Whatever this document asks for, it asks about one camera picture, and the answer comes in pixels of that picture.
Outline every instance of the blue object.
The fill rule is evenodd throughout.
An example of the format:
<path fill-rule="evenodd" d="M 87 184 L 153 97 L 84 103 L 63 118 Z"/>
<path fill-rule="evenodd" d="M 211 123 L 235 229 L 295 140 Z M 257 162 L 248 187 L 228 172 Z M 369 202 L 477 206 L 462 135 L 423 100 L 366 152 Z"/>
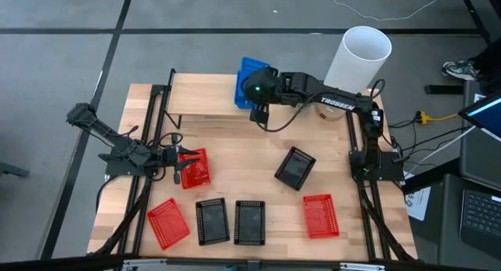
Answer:
<path fill-rule="evenodd" d="M 269 67 L 268 63 L 261 62 L 260 60 L 251 59 L 248 57 L 242 58 L 242 66 L 236 72 L 236 85 L 235 85 L 235 104 L 243 110 L 251 110 L 252 103 L 247 101 L 242 91 L 242 84 L 246 79 L 256 70 Z"/>

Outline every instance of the black basket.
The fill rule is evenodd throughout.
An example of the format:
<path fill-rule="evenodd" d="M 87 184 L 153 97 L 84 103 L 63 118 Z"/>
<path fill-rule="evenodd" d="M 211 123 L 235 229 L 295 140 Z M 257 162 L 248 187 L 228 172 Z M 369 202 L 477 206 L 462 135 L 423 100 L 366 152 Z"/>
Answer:
<path fill-rule="evenodd" d="M 293 146 L 276 171 L 275 177 L 294 190 L 299 190 L 315 162 L 315 158 Z"/>
<path fill-rule="evenodd" d="M 264 201 L 236 201 L 233 243 L 265 245 L 265 224 Z"/>
<path fill-rule="evenodd" d="M 198 244 L 217 244 L 229 240 L 228 216 L 225 198 L 197 201 L 196 226 Z"/>

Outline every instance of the red plastic basket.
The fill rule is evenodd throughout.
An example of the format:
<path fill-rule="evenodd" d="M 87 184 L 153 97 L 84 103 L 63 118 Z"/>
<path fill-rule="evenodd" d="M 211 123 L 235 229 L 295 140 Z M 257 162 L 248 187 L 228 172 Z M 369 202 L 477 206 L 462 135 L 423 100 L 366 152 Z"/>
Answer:
<path fill-rule="evenodd" d="M 199 161 L 193 162 L 181 170 L 181 184 L 184 190 L 211 183 L 211 174 L 207 162 L 207 152 L 205 149 L 194 150 L 200 154 L 181 154 L 180 161 L 199 158 Z"/>
<path fill-rule="evenodd" d="M 189 228 L 173 198 L 148 211 L 148 219 L 162 251 L 189 235 Z"/>
<path fill-rule="evenodd" d="M 329 194 L 304 196 L 303 210 L 306 228 L 311 239 L 339 236 L 336 212 Z"/>

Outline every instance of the shoe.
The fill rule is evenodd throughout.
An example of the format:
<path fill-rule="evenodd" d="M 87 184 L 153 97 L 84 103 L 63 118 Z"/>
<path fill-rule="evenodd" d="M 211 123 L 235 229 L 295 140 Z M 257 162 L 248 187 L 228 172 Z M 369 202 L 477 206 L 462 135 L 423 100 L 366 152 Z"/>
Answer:
<path fill-rule="evenodd" d="M 473 66 L 470 60 L 460 60 L 456 62 L 445 62 L 442 65 L 442 74 L 452 75 L 455 78 L 476 81 L 478 77 L 478 70 Z"/>

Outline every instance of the white cylinder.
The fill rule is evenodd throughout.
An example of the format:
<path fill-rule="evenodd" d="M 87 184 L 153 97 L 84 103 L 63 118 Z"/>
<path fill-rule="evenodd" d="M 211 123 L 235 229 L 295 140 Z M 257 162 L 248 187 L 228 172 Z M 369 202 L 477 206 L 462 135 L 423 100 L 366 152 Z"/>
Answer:
<path fill-rule="evenodd" d="M 344 33 L 324 84 L 361 92 L 390 54 L 391 42 L 383 32 L 372 27 L 353 27 Z"/>

